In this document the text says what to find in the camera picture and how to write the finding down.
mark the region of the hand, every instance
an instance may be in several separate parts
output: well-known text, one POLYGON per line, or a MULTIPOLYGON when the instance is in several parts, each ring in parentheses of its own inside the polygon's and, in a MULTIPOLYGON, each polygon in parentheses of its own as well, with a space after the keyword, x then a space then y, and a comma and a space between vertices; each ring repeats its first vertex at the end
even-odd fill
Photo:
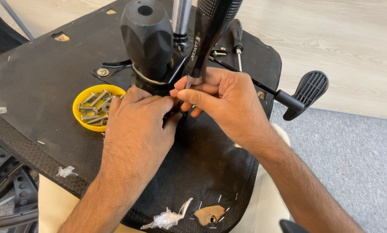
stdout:
POLYGON ((109 185, 139 197, 173 145, 182 114, 173 114, 165 124, 162 119, 178 103, 136 87, 123 100, 112 99, 99 172, 109 185))
POLYGON ((252 154, 268 143, 273 128, 248 74, 208 67, 203 80, 195 79, 191 89, 184 89, 186 81, 181 78, 170 91, 185 101, 183 111, 196 105, 191 116, 207 112, 230 139, 252 154))

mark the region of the gray carpet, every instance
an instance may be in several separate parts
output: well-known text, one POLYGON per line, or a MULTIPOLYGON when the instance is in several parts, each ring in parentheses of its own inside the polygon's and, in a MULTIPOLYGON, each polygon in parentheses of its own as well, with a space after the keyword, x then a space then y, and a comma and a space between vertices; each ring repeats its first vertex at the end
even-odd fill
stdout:
POLYGON ((307 109, 284 121, 274 103, 271 122, 330 194, 367 232, 387 232, 387 120, 307 109))

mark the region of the beige pants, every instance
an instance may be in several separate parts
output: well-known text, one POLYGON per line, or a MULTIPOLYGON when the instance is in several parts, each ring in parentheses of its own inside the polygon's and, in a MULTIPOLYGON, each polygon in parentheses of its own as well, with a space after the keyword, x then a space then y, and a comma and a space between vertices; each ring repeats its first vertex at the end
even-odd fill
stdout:
MULTIPOLYGON (((272 124, 279 135, 290 145, 287 134, 279 126, 272 124)), ((39 176, 38 208, 39 233, 55 233, 71 214, 79 199, 46 177, 39 176)), ((241 221, 231 231, 234 233, 280 233, 280 219, 289 219, 289 212, 279 195, 273 180, 259 165, 254 191, 241 221)), ((136 233, 119 224, 116 233, 136 233)))

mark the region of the chrome cylinder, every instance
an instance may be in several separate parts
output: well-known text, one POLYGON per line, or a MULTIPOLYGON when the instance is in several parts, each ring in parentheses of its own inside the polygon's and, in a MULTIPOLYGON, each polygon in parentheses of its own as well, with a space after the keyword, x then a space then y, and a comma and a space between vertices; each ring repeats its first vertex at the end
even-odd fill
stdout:
POLYGON ((188 33, 189 14, 191 13, 192 0, 174 0, 172 13, 173 33, 185 35, 188 33))

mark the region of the lancer logo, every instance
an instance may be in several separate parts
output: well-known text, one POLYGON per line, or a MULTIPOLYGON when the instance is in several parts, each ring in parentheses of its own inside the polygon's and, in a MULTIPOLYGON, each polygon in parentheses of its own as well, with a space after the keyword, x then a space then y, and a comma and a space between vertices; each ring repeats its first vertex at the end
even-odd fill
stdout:
POLYGON ((200 45, 200 42, 201 42, 201 34, 198 32, 196 37, 195 37, 195 44, 193 45, 193 51, 192 51, 192 55, 191 55, 192 61, 193 61, 193 58, 195 57, 196 49, 200 45))

